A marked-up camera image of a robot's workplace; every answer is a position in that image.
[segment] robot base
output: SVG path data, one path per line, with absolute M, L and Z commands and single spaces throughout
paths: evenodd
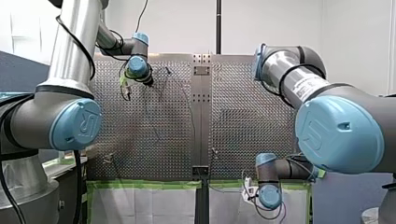
M 26 223 L 56 224 L 59 218 L 59 184 L 50 181 L 45 191 L 18 200 Z M 1 223 L 19 223 L 18 217 L 10 204 L 0 205 Z

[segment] perforated metal panel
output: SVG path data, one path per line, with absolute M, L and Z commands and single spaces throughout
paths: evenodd
M 254 175 L 258 153 L 282 158 L 295 150 L 293 111 L 252 80 L 252 61 L 250 56 L 212 57 L 212 178 L 241 178 L 244 169 Z
M 191 161 L 197 161 L 192 155 L 203 153 L 209 154 L 212 178 L 237 179 L 243 169 L 254 175 L 259 152 L 284 157 L 295 151 L 293 111 L 252 80 L 252 57 L 211 55 L 211 62 L 205 62 L 211 69 L 209 82 L 204 81 L 207 76 L 194 77 L 194 66 L 198 65 L 192 57 L 150 57 L 154 87 L 133 85 L 131 102 L 120 96 L 118 72 L 122 62 L 95 57 L 97 75 L 92 91 L 103 108 L 104 121 L 89 161 L 89 179 L 190 180 Z M 199 92 L 205 93 L 205 102 Z M 199 104 L 211 109 L 198 110 Z M 196 132 L 191 113 L 202 122 L 194 124 Z M 203 138 L 207 132 L 209 140 Z M 198 154 L 191 154 L 192 146 L 197 146 L 194 137 L 195 141 L 209 141 L 194 148 L 202 150 Z M 213 157 L 212 148 L 218 152 Z M 107 162 L 110 155 L 114 155 L 113 161 Z
M 89 179 L 190 180 L 191 56 L 151 57 L 154 86 L 136 83 L 131 101 L 120 95 L 123 62 L 103 56 L 95 56 L 95 62 L 92 92 L 104 120 L 93 146 Z

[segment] wire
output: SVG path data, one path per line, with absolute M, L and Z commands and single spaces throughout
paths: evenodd
M 82 203 L 82 169 L 81 169 L 81 157 L 78 150 L 73 151 L 76 160 L 77 169 L 77 198 L 76 198 L 76 210 L 73 218 L 73 224 L 79 223 L 79 215 L 81 213 L 81 203 Z
M 6 116 L 13 111 L 18 105 L 30 100 L 33 98 L 33 94 L 23 94 L 23 95 L 18 95 L 18 96 L 14 96 L 14 97 L 10 97 L 7 98 L 4 101 L 0 102 L 0 107 L 13 103 L 13 102 L 17 102 L 15 105 L 12 105 L 10 108 L 8 108 L 0 117 L 0 134 L 1 134 L 1 127 L 3 126 L 3 121 L 6 118 Z M 22 210 L 20 209 L 20 207 L 18 206 L 17 202 L 15 201 L 14 197 L 12 196 L 11 192 L 8 189 L 8 185 L 6 182 L 6 178 L 4 177 L 4 173 L 3 173 L 3 160 L 2 160 L 2 150 L 1 150 L 1 143 L 0 143 L 0 168 L 2 169 L 0 172 L 0 182 L 1 182 L 1 186 L 3 188 L 3 192 L 6 194 L 9 202 L 12 205 L 12 208 L 14 209 L 15 213 L 17 214 L 18 220 L 20 221 L 21 224 L 26 224 L 26 219 L 24 217 L 24 214 L 22 212 Z
M 279 188 L 280 188 L 280 194 L 282 195 L 282 187 L 280 186 L 280 184 L 279 184 Z M 256 195 L 258 195 L 258 191 L 259 191 L 259 188 L 257 188 L 257 190 L 256 190 L 256 193 L 255 193 L 255 197 L 253 197 L 252 198 L 252 201 L 253 201 L 253 203 L 254 203 L 254 207 L 256 208 L 256 212 L 257 212 L 257 214 L 260 216 L 260 217 L 262 217 L 262 218 L 264 218 L 265 220 L 275 220 L 275 219 L 277 219 L 277 218 L 279 218 L 279 216 L 280 216 L 280 214 L 282 213 L 282 207 L 283 206 L 280 206 L 279 207 L 279 209 L 278 209 L 278 212 L 277 212 L 277 214 L 276 214 L 276 216 L 274 216 L 274 217 L 266 217 L 265 215 L 263 215 L 261 212 L 260 212 L 260 210 L 259 210 L 259 206 L 257 205 L 257 203 L 256 203 L 256 198 L 257 198 L 257 196 Z M 266 210 L 266 209 L 263 209 L 263 208 L 260 208 L 262 211 L 275 211 L 275 210 Z
M 301 168 L 303 168 L 306 172 L 309 173 L 309 177 L 307 178 L 307 180 L 309 180 L 310 177 L 312 177 L 314 174 L 312 171 L 308 170 L 308 168 L 306 168 L 304 165 L 302 165 L 301 163 L 299 163 L 298 161 L 294 160 L 294 159 L 290 159 L 290 158 L 286 158 L 287 161 L 293 162 L 294 164 L 300 166 Z
M 146 11 L 146 7 L 148 6 L 148 2 L 149 2 L 149 0 L 146 0 L 145 6 L 143 7 L 142 12 L 140 13 L 139 19 L 137 20 L 137 26 L 136 26 L 135 33 L 137 33 L 139 31 L 140 20 L 142 19 L 142 16 L 143 16 L 143 14 Z
M 115 60 L 117 60 L 117 61 L 127 62 L 127 61 L 128 61 L 127 59 L 117 58 L 117 57 L 115 57 L 113 54 L 111 54 L 110 52 L 108 52 L 108 50 L 117 50 L 117 49 L 119 49 L 120 52 L 121 52 L 121 54 L 123 54 L 122 48 L 123 48 L 123 46 L 124 46 L 124 44 L 125 44 L 125 41 L 124 41 L 122 35 L 120 35 L 119 33 L 115 32 L 115 31 L 113 31 L 113 30 L 110 30 L 110 32 L 116 34 L 116 35 L 120 38 L 120 43 L 119 43 L 118 40 L 116 40 L 116 43 L 114 43 L 114 46 L 111 47 L 111 48 L 109 48 L 109 49 L 105 49 L 105 48 L 101 47 L 99 44 L 97 44 L 97 45 L 95 45 L 95 46 L 96 46 L 97 48 L 101 49 L 102 51 L 104 51 L 104 52 L 107 54 L 107 56 L 110 56 L 111 58 L 113 58 L 113 59 L 115 59 Z
M 286 205 L 284 203 L 282 203 L 282 205 L 283 205 L 283 208 L 284 208 L 285 211 L 283 212 L 283 217 L 282 217 L 282 219 L 280 219 L 279 224 L 283 223 L 283 221 L 286 218 L 286 214 L 288 213 L 288 210 L 286 209 Z
M 73 38 L 73 40 L 75 41 L 75 43 L 77 44 L 77 46 L 81 49 L 81 51 L 85 54 L 85 57 L 87 57 L 88 62 L 91 65 L 91 77 L 90 80 L 93 80 L 93 78 L 95 77 L 95 73 L 96 73 L 96 69 L 95 69 L 95 63 L 93 61 L 93 58 L 91 57 L 91 54 L 87 51 L 87 49 L 84 47 L 84 45 L 81 43 L 81 41 L 78 40 L 78 38 L 73 35 L 73 33 L 69 30 L 69 28 L 67 28 L 64 25 L 64 22 L 61 20 L 61 16 L 57 16 L 56 17 L 56 21 L 64 28 L 64 30 L 70 34 L 70 36 Z

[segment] gray robot arm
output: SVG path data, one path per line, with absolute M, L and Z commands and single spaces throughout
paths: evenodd
M 267 90 L 276 88 L 272 93 L 298 110 L 298 147 L 310 163 L 343 174 L 396 172 L 396 99 L 328 82 L 323 62 L 308 48 L 262 45 L 255 65 L 255 79 Z M 273 180 L 275 170 L 282 170 L 274 162 L 265 164 L 272 165 L 257 170 L 259 181 Z
M 59 22 L 63 26 L 56 35 L 48 79 L 36 87 L 35 93 L 0 94 L 0 164 L 6 177 L 1 181 L 0 218 L 6 223 L 18 223 L 12 207 L 17 211 L 19 206 L 27 223 L 56 223 L 58 185 L 52 180 L 48 183 L 38 149 L 82 150 L 99 133 L 101 109 L 88 88 L 94 74 L 90 59 L 96 41 L 110 48 L 111 54 L 116 54 L 121 42 L 100 22 L 107 0 L 69 0 L 61 4 Z M 111 40 L 116 47 L 109 47 Z M 145 85 L 152 84 L 148 43 L 147 36 L 138 33 L 120 48 L 131 55 L 125 63 L 125 76 Z M 37 210 L 33 208 L 42 205 L 40 202 L 47 203 L 46 215 L 34 214 Z

